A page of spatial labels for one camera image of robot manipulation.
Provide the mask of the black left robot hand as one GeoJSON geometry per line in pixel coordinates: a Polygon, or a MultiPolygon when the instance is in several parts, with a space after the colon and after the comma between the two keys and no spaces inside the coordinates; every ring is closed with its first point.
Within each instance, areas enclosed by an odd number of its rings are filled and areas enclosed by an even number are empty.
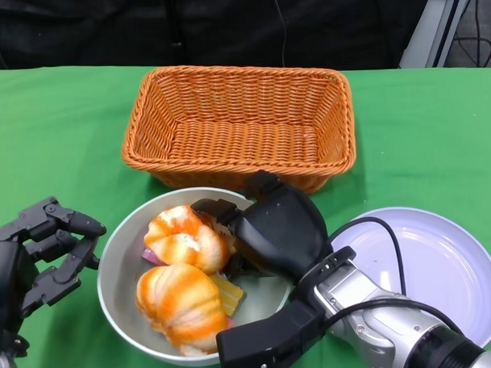
{"type": "Polygon", "coordinates": [[[105,234],[99,221],[62,207],[54,196],[0,228],[0,357],[26,355],[23,321],[77,289],[84,268],[98,269],[94,250],[105,234]]]}

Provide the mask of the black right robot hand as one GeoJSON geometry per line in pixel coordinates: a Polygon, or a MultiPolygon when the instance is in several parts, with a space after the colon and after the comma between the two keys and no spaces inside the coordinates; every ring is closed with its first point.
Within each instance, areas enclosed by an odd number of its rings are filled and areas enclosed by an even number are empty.
{"type": "Polygon", "coordinates": [[[336,252],[318,208],[299,189],[260,170],[245,182],[256,201],[245,210],[224,199],[199,199],[193,211],[228,232],[236,251],[263,274],[290,281],[289,304],[268,318],[216,336],[221,368],[289,368],[327,331],[327,307],[315,287],[356,253],[336,252]]]}

